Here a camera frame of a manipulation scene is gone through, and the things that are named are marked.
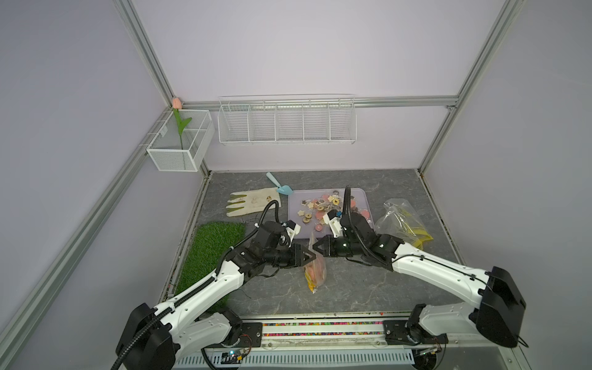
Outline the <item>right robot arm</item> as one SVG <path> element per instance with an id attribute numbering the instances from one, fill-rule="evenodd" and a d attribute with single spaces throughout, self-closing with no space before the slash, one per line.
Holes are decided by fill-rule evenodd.
<path id="1" fill-rule="evenodd" d="M 330 211 L 325 223 L 331 234 L 313 246 L 324 257 L 353 258 L 362 265 L 384 268 L 429 283 L 461 299 L 459 304 L 418 304 L 390 342 L 419 345 L 448 334 L 479 334 L 505 348 L 526 345 L 520 332 L 527 303 L 509 271 L 459 265 L 429 254 L 391 234 L 379 234 L 352 210 L 345 188 L 342 211 Z"/>

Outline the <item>clear ziploc bag of cookies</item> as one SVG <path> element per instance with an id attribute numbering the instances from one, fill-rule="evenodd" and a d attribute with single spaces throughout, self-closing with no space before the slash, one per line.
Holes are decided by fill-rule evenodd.
<path id="1" fill-rule="evenodd" d="M 375 223 L 378 234 L 389 234 L 416 247 L 424 241 L 431 241 L 419 214 L 408 200 L 392 198 L 384 203 L 385 214 Z"/>

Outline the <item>ziploc bag with small cookies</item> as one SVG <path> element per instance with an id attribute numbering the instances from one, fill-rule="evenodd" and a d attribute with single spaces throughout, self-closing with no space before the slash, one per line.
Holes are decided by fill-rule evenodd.
<path id="1" fill-rule="evenodd" d="M 424 223 L 413 212 L 398 208 L 393 216 L 396 233 L 413 247 L 423 250 L 426 243 L 434 240 Z"/>

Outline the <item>ziploc bag with yellow toy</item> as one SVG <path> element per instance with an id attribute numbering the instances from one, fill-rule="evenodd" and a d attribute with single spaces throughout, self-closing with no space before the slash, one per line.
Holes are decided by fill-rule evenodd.
<path id="1" fill-rule="evenodd" d="M 308 289 L 313 294 L 316 293 L 317 290 L 325 283 L 327 277 L 325 258 L 313 248 L 317 241 L 318 240 L 314 233 L 311 232 L 308 242 L 308 249 L 312 254 L 314 254 L 315 258 L 312 262 L 304 266 L 305 279 L 307 281 Z"/>

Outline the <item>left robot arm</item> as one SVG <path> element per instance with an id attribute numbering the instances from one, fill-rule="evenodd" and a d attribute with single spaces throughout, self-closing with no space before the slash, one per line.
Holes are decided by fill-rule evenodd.
<path id="1" fill-rule="evenodd" d="M 114 369 L 171 369 L 179 359 L 220 344 L 236 333 L 242 321 L 232 311 L 202 315 L 267 266 L 300 268 L 315 259 L 294 243 L 301 230 L 292 220 L 259 218 L 253 231 L 229 247 L 211 273 L 180 294 L 150 307 L 139 305 L 129 315 L 116 346 Z"/>

